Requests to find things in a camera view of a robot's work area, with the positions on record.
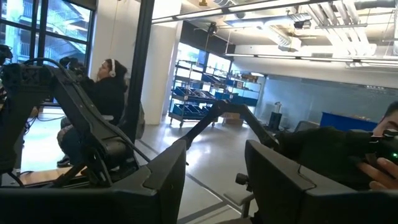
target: concrete floor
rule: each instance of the concrete floor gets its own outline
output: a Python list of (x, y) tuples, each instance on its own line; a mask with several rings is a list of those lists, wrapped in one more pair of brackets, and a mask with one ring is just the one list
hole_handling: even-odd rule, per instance
[[(44, 117), (60, 118), (62, 111), (49, 109)], [(153, 159), (169, 147), (179, 137), (189, 131), (195, 123), (179, 122), (169, 125), (165, 118), (159, 126), (146, 126), (144, 136), (136, 141), (136, 146)], [(35, 121), (25, 135), (22, 153), (22, 171), (56, 169), (56, 161), (63, 157), (56, 136), (60, 129), (60, 120)], [(240, 216), (240, 208), (229, 202), (223, 194), (227, 191), (244, 189), (234, 183), (238, 172), (246, 173), (244, 145), (247, 139), (257, 139), (245, 124), (242, 127), (207, 127), (193, 142), (187, 151), (187, 178), (178, 216), (178, 223), (218, 223)], [(250, 214), (257, 211), (252, 203)]]

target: metal shelving unit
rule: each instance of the metal shelving unit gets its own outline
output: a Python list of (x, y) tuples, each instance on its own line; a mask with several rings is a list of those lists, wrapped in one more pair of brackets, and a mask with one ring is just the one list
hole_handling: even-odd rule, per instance
[[(181, 64), (189, 64), (189, 67), (181, 66)], [(212, 78), (207, 77), (203, 71), (194, 69), (196, 65), (204, 67), (202, 64), (185, 60), (179, 60), (175, 66), (169, 106), (170, 124), (173, 119), (180, 121), (180, 127), (184, 122), (199, 121), (207, 114), (210, 106), (217, 101), (210, 93), (211, 89), (218, 88), (217, 84), (212, 83)]]

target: black pillar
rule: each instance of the black pillar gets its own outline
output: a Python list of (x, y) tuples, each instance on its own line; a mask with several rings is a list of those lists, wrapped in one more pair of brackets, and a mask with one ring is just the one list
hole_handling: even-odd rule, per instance
[(141, 1), (137, 26), (136, 48), (132, 60), (129, 96), (126, 108), (126, 124), (124, 133), (134, 143), (136, 140), (137, 120), (139, 116), (139, 104), (141, 102), (142, 84), (144, 83), (145, 64), (152, 26), (152, 13), (155, 0)]

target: window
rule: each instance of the window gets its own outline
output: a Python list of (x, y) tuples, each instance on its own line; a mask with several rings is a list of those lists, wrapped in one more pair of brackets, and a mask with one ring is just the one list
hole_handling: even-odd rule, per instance
[(86, 45), (61, 38), (46, 36), (44, 57), (59, 61), (64, 57), (77, 58), (79, 62), (84, 62), (86, 56)]
[(31, 26), (33, 1), (35, 0), (2, 0), (1, 19)]
[(230, 65), (231, 65), (230, 60), (213, 54), (209, 54), (206, 73), (221, 75), (226, 77), (226, 74), (229, 72)]
[(21, 63), (29, 59), (30, 31), (0, 24), (0, 44), (11, 48), (12, 63)]
[[(190, 62), (197, 62), (192, 68), (194, 70), (203, 71), (203, 67), (206, 60), (206, 52), (191, 47), (187, 44), (179, 43), (178, 44), (178, 53), (177, 53), (177, 61), (186, 60)], [(190, 68), (190, 63), (180, 62), (179, 65), (183, 67)]]
[(49, 1), (47, 31), (87, 41), (91, 11), (65, 1)]
[[(93, 11), (63, 0), (0, 0), (0, 4), (0, 44), (11, 48), (11, 62), (75, 57), (88, 63)], [(48, 6), (47, 16), (42, 16), (42, 6)]]

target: headphones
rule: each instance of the headphones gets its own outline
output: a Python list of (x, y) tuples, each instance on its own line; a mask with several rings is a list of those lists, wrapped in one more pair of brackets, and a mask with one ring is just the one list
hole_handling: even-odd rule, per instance
[(114, 59), (111, 59), (111, 61), (112, 61), (112, 69), (109, 71), (109, 76), (110, 77), (115, 77), (116, 76), (116, 72), (114, 71), (114, 69), (115, 69)]

